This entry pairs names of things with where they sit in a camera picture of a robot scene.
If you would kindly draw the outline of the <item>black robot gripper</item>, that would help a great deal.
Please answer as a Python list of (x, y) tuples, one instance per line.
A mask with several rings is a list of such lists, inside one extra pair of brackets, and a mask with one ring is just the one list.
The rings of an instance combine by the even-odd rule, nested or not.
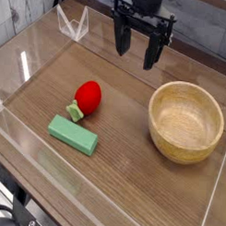
[(130, 48), (131, 29), (149, 35), (143, 69), (150, 70), (159, 61), (163, 44), (171, 42), (175, 15), (162, 6), (162, 0), (113, 0), (112, 16), (120, 56)]

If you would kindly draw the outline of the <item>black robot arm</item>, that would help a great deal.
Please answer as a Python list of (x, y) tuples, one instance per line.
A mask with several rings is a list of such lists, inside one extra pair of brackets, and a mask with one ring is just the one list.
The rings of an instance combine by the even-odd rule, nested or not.
[(111, 11), (116, 51), (123, 56), (130, 49), (132, 30), (149, 36), (143, 69), (150, 70), (161, 57), (163, 47), (172, 42), (175, 15), (162, 6), (162, 0), (113, 0)]

